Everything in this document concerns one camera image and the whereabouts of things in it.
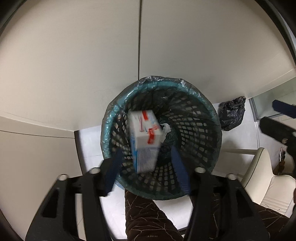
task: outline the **white wall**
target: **white wall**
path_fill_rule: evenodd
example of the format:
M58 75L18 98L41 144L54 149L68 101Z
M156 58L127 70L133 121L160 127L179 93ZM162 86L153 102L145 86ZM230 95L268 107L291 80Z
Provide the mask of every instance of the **white wall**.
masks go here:
M71 135L0 118L0 209L22 239L57 176L81 175Z
M138 78L139 0L30 0L0 39L0 116L78 130ZM254 0L143 0L140 77L183 78L212 103L296 76Z
M0 116L79 130L138 79L138 0L30 0L0 39Z
M296 76L280 32L253 0L143 0L140 77L194 84L212 103Z

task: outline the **blue gripper pad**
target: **blue gripper pad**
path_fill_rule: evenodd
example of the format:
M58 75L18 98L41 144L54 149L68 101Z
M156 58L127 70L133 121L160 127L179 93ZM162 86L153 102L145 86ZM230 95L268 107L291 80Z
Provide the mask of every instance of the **blue gripper pad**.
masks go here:
M121 171L122 162L124 160L122 150L117 149L114 156L110 158L110 166L105 174L105 192L109 193L112 191L115 179Z
M277 112L280 112L294 119L296 118L296 106L294 105L290 105L279 100L274 100L272 102L272 107Z
M170 155L180 187L186 195L189 195L191 192L190 178L175 146L172 146Z

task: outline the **black garbage bag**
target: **black garbage bag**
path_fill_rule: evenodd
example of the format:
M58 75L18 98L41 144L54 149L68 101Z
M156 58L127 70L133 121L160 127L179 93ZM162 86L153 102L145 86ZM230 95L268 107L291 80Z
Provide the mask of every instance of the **black garbage bag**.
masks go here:
M227 101L219 113L219 120L221 128L224 131L230 131L231 129L239 126L244 117L244 103L246 97L241 96L232 101Z

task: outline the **plastic garbage bag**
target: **plastic garbage bag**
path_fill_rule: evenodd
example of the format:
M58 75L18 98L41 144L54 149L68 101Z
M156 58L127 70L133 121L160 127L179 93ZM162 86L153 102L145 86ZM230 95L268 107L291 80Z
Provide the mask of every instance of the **plastic garbage bag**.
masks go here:
M163 143L165 141L167 133L171 132L172 129L170 128L170 125L168 123L163 123L163 124L160 124L160 125L163 126L163 136L160 139L160 142Z
M227 101L224 103L222 110L219 113L219 120L222 130L230 131L241 124L244 117L245 102L246 97L241 96L232 101Z

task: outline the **red stripe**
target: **red stripe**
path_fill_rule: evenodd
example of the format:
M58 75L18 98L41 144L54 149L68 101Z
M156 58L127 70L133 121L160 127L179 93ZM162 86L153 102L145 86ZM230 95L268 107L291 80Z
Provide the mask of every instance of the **red stripe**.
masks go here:
M152 144L154 142L154 131L153 131L153 128L149 128L148 130L148 141L147 143L148 144Z
M143 113L143 117L144 117L144 120L148 120L148 116L147 116L147 112L145 110L142 110L142 113Z

